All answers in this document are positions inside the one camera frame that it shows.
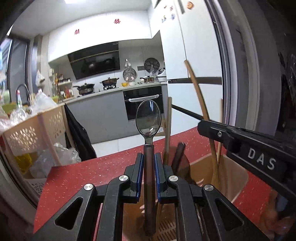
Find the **black hanging garment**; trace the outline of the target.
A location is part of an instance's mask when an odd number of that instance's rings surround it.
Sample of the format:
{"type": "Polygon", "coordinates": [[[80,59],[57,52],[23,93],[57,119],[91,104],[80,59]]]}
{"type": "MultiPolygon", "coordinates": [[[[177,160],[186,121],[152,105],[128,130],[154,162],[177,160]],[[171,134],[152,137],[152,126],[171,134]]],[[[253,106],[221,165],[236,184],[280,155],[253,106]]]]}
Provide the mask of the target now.
{"type": "Polygon", "coordinates": [[[86,129],[75,119],[73,113],[66,104],[64,105],[64,109],[75,149],[78,152],[81,161],[97,158],[86,129]]]}

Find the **white refrigerator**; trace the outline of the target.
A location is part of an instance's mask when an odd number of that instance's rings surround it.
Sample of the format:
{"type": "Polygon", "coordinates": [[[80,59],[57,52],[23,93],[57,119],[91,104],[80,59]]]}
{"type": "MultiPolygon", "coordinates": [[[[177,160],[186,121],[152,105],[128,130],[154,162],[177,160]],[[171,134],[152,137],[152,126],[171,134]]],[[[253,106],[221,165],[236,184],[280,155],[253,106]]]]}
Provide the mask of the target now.
{"type": "Polygon", "coordinates": [[[223,98],[222,64],[214,25],[205,1],[152,1],[149,24],[160,33],[168,95],[175,106],[202,114],[185,65],[199,83],[210,119],[220,120],[223,98]]]}

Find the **brown cooking pot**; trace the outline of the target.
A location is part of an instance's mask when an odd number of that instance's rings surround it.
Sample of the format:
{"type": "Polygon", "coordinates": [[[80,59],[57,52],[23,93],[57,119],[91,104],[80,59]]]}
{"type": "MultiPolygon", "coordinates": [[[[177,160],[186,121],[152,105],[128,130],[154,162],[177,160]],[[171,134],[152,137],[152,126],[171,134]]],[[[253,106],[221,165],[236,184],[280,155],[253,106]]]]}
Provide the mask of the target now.
{"type": "Polygon", "coordinates": [[[102,81],[100,83],[103,85],[104,90],[109,90],[109,89],[116,88],[118,80],[119,80],[119,78],[110,78],[109,77],[107,80],[104,80],[104,81],[102,81]]]}

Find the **beige perforated storage cart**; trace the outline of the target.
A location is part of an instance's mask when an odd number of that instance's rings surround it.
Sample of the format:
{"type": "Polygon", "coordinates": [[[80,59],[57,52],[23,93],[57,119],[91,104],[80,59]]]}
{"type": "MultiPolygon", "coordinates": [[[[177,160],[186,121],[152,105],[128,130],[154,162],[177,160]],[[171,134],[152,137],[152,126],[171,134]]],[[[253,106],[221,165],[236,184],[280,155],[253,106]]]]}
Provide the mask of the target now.
{"type": "Polygon", "coordinates": [[[20,185],[36,198],[41,196],[46,179],[34,178],[30,168],[43,151],[49,151],[55,165],[62,165],[54,144],[65,137],[66,124],[64,106],[60,104],[32,115],[2,134],[8,166],[20,185]]]}

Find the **black handled metal spoon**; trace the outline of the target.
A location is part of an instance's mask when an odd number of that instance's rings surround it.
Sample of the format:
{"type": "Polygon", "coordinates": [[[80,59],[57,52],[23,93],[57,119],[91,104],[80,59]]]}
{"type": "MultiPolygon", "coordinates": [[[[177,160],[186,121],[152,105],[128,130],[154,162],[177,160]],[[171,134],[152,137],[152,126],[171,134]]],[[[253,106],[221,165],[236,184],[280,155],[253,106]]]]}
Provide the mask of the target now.
{"type": "Polygon", "coordinates": [[[186,145],[184,143],[178,143],[173,161],[171,163],[171,168],[175,176],[179,176],[190,183],[190,164],[188,158],[184,154],[185,147],[186,145]]]}

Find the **black range hood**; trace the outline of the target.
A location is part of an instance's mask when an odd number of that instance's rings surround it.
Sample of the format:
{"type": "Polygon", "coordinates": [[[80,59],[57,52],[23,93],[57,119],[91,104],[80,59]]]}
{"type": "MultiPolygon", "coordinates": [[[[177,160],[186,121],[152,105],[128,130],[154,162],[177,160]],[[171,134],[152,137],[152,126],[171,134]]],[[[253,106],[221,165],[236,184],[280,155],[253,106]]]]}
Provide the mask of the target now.
{"type": "Polygon", "coordinates": [[[84,48],[67,56],[76,80],[120,70],[118,42],[84,48]]]}

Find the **dark handled steel spoon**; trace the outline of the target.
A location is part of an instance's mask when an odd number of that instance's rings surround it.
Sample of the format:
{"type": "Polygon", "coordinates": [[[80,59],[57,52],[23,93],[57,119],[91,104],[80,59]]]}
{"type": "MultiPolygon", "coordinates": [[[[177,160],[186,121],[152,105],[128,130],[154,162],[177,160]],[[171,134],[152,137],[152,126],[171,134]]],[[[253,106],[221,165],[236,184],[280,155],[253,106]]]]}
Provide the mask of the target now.
{"type": "Polygon", "coordinates": [[[137,109],[135,123],[144,138],[144,231],[156,233],[156,191],[153,138],[161,126],[161,112],[153,100],[144,100],[137,109]]]}

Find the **cardboard box on floor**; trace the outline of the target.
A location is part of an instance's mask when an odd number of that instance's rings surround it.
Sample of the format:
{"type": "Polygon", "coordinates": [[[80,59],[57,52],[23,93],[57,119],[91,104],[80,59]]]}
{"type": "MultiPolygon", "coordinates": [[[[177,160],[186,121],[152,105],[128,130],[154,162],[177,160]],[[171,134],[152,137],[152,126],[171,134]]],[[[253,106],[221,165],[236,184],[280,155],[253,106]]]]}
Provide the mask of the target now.
{"type": "Polygon", "coordinates": [[[165,119],[165,115],[162,114],[161,115],[161,126],[159,127],[158,132],[156,133],[156,137],[164,137],[166,135],[166,119],[165,119]]]}

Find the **hanging metal strainer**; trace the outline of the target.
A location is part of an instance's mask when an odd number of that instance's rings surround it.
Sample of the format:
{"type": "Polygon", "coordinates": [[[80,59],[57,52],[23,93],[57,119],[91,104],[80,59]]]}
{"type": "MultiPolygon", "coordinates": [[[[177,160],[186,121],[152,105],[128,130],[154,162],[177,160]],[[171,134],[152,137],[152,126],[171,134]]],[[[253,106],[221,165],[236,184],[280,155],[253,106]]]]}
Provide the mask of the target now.
{"type": "Polygon", "coordinates": [[[122,75],[126,82],[133,82],[137,77],[137,72],[132,68],[132,65],[128,59],[125,60],[125,69],[122,75]]]}

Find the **plain wooden chopstick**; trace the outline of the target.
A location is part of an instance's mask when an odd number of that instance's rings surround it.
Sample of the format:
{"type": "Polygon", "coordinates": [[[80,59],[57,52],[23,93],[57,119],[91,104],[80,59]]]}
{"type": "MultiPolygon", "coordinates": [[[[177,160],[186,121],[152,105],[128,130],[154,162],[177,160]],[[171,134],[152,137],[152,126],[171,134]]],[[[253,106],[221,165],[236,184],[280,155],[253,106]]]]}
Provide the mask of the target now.
{"type": "Polygon", "coordinates": [[[170,151],[170,137],[171,137],[171,109],[172,97],[168,97],[167,118],[166,118],[166,132],[165,132],[165,146],[163,151],[163,163],[168,164],[170,151]]]}

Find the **black wok on stove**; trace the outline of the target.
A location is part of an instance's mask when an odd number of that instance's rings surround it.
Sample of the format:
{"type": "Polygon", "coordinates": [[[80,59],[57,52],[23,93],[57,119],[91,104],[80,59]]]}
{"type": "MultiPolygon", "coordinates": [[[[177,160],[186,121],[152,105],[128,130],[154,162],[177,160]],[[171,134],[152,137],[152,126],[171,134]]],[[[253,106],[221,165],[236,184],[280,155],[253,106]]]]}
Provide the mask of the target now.
{"type": "Polygon", "coordinates": [[[80,95],[87,95],[94,92],[94,86],[95,84],[84,84],[82,86],[74,86],[77,88],[80,95]]]}

